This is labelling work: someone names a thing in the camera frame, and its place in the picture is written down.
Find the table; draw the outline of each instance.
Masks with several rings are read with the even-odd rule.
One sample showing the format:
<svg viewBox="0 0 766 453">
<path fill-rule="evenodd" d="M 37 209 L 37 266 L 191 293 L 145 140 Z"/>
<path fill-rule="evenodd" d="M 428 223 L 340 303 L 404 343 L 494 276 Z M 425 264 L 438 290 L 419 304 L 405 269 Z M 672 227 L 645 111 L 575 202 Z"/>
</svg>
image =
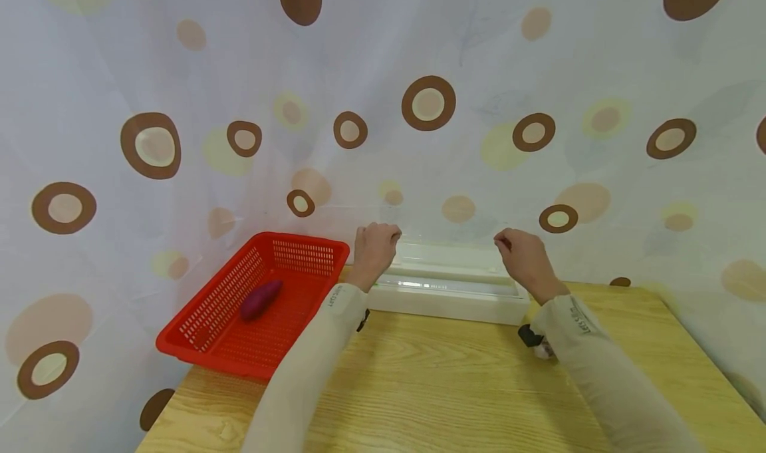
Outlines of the table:
<svg viewBox="0 0 766 453">
<path fill-rule="evenodd" d="M 764 451 L 764 424 L 653 293 L 569 287 L 710 452 Z M 137 452 L 238 452 L 264 388 L 193 367 Z M 609 449 L 564 369 L 535 358 L 515 327 L 372 312 L 328 381 L 306 451 Z"/>
</svg>

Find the arm sleeve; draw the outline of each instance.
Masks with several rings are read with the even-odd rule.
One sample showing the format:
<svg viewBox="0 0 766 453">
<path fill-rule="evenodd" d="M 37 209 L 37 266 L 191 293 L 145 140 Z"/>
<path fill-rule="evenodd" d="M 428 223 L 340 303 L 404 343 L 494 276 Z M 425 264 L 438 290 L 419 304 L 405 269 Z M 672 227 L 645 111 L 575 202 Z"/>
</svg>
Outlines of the arm sleeve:
<svg viewBox="0 0 766 453">
<path fill-rule="evenodd" d="M 348 339 L 364 320 L 367 294 L 334 286 L 317 315 L 279 363 L 263 392 L 242 453 L 299 453 L 324 384 Z"/>
<path fill-rule="evenodd" d="M 551 344 L 616 451 L 705 451 L 576 297 L 563 295 L 545 303 L 531 328 Z"/>
</svg>

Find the red plastic basket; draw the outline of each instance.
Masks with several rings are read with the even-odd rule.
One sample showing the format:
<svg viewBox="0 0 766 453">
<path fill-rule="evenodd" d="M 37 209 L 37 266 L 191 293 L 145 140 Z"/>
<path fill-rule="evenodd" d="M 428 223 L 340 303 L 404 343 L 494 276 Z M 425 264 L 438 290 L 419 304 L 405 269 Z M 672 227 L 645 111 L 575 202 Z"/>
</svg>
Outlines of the red plastic basket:
<svg viewBox="0 0 766 453">
<path fill-rule="evenodd" d="M 216 371 L 268 381 L 314 317 L 348 258 L 341 241 L 264 231 L 253 236 L 157 336 L 157 349 Z M 243 322 L 239 307 L 262 283 L 281 280 L 266 312 Z"/>
</svg>

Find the sweet potato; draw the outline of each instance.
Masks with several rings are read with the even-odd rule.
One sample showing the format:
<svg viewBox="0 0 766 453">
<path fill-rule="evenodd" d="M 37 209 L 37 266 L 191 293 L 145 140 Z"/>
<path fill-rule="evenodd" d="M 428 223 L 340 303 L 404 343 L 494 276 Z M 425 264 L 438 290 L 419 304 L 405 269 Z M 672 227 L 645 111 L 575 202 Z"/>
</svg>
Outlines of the sweet potato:
<svg viewBox="0 0 766 453">
<path fill-rule="evenodd" d="M 246 322 L 252 321 L 266 311 L 266 308 L 277 297 L 280 288 L 282 288 L 282 281 L 274 280 L 264 283 L 250 292 L 250 295 L 245 297 L 240 306 L 240 317 L 242 320 Z"/>
</svg>

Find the human hand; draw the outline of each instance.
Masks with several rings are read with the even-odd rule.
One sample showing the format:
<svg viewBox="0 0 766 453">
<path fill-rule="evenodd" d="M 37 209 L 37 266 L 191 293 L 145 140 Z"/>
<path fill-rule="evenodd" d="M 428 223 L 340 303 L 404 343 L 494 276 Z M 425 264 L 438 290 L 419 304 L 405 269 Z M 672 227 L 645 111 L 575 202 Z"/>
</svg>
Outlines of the human hand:
<svg viewBox="0 0 766 453">
<path fill-rule="evenodd" d="M 558 295 L 568 295 L 569 289 L 553 272 L 540 237 L 523 230 L 505 228 L 495 235 L 495 246 L 503 257 L 508 275 L 540 305 Z"/>
<path fill-rule="evenodd" d="M 357 228 L 354 266 L 346 282 L 356 285 L 363 292 L 369 292 L 378 277 L 391 266 L 399 237 L 402 237 L 402 230 L 398 226 L 372 222 L 366 227 Z"/>
</svg>

